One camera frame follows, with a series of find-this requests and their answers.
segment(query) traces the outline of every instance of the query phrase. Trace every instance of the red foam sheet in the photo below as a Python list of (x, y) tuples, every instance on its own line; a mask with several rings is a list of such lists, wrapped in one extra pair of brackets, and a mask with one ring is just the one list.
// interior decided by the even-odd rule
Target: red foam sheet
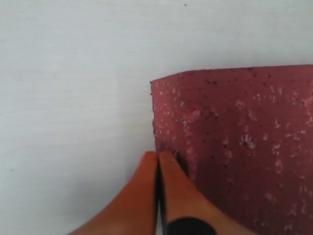
[(260, 234), (313, 231), (313, 66), (187, 71), (151, 82), (156, 150)]

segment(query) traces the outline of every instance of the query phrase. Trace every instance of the white surface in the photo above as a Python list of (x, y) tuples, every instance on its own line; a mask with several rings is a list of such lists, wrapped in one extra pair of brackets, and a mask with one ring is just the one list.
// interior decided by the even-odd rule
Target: white surface
[(312, 12), (311, 0), (1, 0), (0, 234), (65, 234), (119, 192), (154, 148), (150, 80), (313, 63)]

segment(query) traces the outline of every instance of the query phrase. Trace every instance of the white table surface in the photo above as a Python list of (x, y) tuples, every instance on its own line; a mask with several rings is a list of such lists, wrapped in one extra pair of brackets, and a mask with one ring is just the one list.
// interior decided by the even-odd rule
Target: white table surface
[(0, 234), (62, 235), (154, 148), (149, 81), (313, 63), (312, 0), (0, 0)]

